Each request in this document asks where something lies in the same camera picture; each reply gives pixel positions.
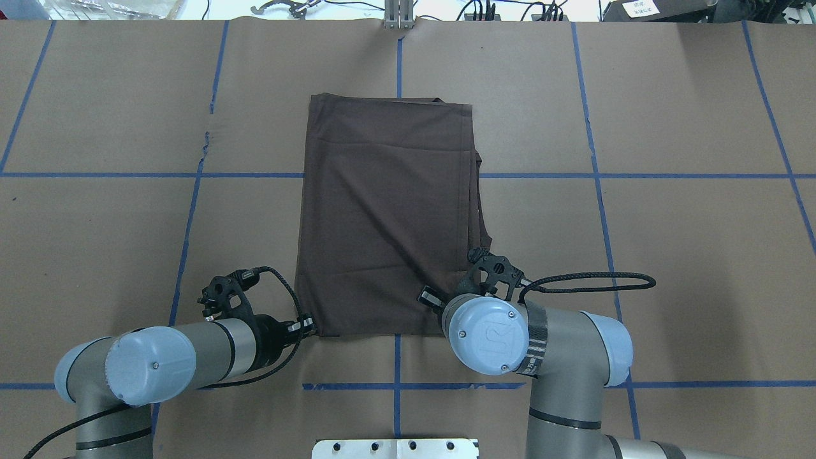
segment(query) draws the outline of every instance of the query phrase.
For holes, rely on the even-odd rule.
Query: velcro strap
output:
[[[527,303],[526,307],[530,343],[527,345],[527,355],[516,373],[534,377],[539,373],[544,352],[547,350],[547,311],[532,302]]]

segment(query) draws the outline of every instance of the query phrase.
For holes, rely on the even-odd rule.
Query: cable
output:
[[[284,279],[283,276],[281,276],[281,273],[278,273],[274,268],[270,268],[268,266],[262,266],[260,268],[260,272],[261,273],[272,273],[277,278],[277,280],[281,281],[281,284],[286,289],[286,291],[289,292],[289,295],[292,297],[292,301],[295,303],[295,311],[297,312],[297,319],[298,319],[298,321],[300,321],[301,318],[303,317],[303,311],[300,309],[300,300],[298,299],[298,296],[295,293],[295,290],[293,290],[292,287],[289,285],[289,283],[286,281],[286,279]],[[245,385],[245,384],[250,384],[252,382],[260,381],[260,380],[262,380],[264,378],[272,376],[273,374],[277,373],[282,368],[284,368],[286,366],[286,364],[289,363],[292,360],[293,357],[295,357],[295,353],[298,351],[298,348],[300,347],[300,342],[303,340],[303,338],[304,338],[304,327],[301,326],[300,330],[298,331],[298,339],[297,339],[297,341],[295,341],[295,344],[292,346],[292,351],[289,353],[289,355],[286,356],[286,358],[283,360],[283,362],[281,362],[278,366],[276,366],[275,368],[269,370],[268,372],[266,372],[266,373],[264,373],[262,375],[258,375],[256,377],[251,377],[249,379],[244,379],[244,380],[240,380],[240,381],[210,384],[207,387],[204,387],[204,389],[218,389],[220,387],[234,387],[236,385]]]
[[[479,11],[481,11],[481,0],[470,0],[469,2],[465,3],[462,10],[456,16],[456,20],[462,19],[462,14],[464,14],[464,11],[468,9],[471,3],[473,3],[473,20],[476,20],[476,4],[479,4]]]
[[[125,411],[128,408],[130,408],[130,406],[125,405],[125,404],[117,405],[117,406],[115,406],[113,408],[106,409],[103,412],[98,412],[96,414],[91,414],[89,417],[83,417],[79,421],[72,422],[72,423],[68,424],[65,427],[62,427],[62,428],[60,428],[58,430],[55,430],[53,433],[49,434],[46,438],[40,440],[37,444],[35,444],[34,447],[31,448],[29,453],[26,454],[25,457],[23,457],[23,459],[31,459],[32,457],[34,457],[34,454],[37,454],[37,451],[39,451],[40,449],[42,449],[43,446],[46,445],[46,443],[48,443],[48,442],[52,441],[53,439],[59,437],[60,435],[64,434],[65,432],[76,429],[77,427],[82,426],[84,424],[87,424],[88,422],[96,421],[97,419],[99,419],[101,417],[108,416],[109,414],[114,414],[115,412]]]
[[[645,280],[646,283],[636,283],[633,285],[610,285],[608,287],[574,287],[574,288],[545,288],[540,287],[545,283],[562,282],[566,280],[577,279],[640,279]],[[559,276],[552,276],[548,278],[534,281],[524,288],[518,294],[518,302],[524,304],[524,296],[530,290],[542,293],[576,293],[576,292],[617,292],[620,290],[645,290],[657,285],[657,282],[651,276],[640,273],[573,273],[562,274]]]
[[[385,11],[385,8],[383,7],[378,7],[366,2],[335,2],[334,0],[323,0],[323,2],[330,3],[332,5],[366,5],[367,7],[372,7],[375,10]]]
[[[527,8],[524,10],[524,14],[521,15],[521,19],[519,20],[519,22],[522,22],[524,18],[527,17],[527,12],[530,10],[530,8],[536,5],[541,5],[541,16],[543,17],[544,14],[547,12],[547,5],[544,5],[543,2],[532,2],[527,5]]]

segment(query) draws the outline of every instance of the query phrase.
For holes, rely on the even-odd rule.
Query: metal bracket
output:
[[[414,28],[414,0],[385,0],[386,29]]]
[[[478,459],[477,439],[321,440],[312,459]]]

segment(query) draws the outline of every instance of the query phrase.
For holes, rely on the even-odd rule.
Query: black strap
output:
[[[620,452],[620,444],[618,444],[618,439],[616,439],[612,435],[607,435],[606,438],[610,440],[610,443],[612,443],[612,449],[614,450],[614,459],[623,459],[623,453]]]
[[[574,427],[575,429],[599,430],[601,428],[600,421],[579,421],[577,419],[569,419],[568,417],[560,417],[548,412],[541,412],[533,407],[530,407],[530,416],[540,419],[541,421],[551,422],[552,424],[558,424],[559,426]]]
[[[105,448],[107,446],[113,446],[114,444],[129,442],[131,440],[146,437],[150,435],[150,432],[152,432],[152,429],[148,427],[146,429],[139,430],[138,432],[131,432],[130,434],[119,435],[118,437],[111,437],[109,439],[104,440],[95,440],[92,442],[77,443],[77,451],[83,449]]]
[[[530,342],[527,345],[527,354],[516,373],[534,377],[539,373],[544,352],[547,350],[547,311],[535,303],[529,303],[526,307]]]
[[[660,447],[663,450],[663,454],[666,455],[666,459],[685,459],[685,454],[676,446],[671,443],[659,443],[659,442],[652,442]]]

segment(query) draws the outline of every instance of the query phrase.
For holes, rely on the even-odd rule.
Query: metal plate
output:
[[[312,459],[360,459],[362,457],[375,459],[478,459],[479,440],[321,440],[312,448]]]

